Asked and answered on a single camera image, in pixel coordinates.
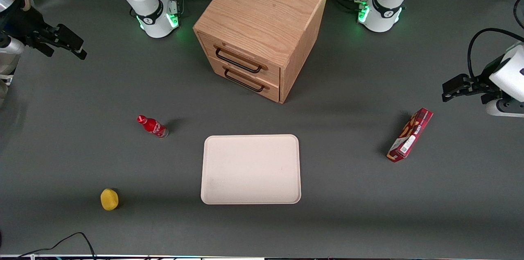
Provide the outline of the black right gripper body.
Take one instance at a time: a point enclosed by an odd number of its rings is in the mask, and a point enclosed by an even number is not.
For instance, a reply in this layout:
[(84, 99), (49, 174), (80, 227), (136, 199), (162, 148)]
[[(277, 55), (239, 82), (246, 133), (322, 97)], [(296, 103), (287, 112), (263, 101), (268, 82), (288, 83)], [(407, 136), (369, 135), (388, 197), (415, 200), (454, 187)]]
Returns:
[(17, 39), (24, 45), (39, 47), (51, 44), (60, 47), (54, 38), (54, 28), (45, 23), (43, 16), (35, 8), (23, 11), (13, 4), (1, 11), (1, 46)]

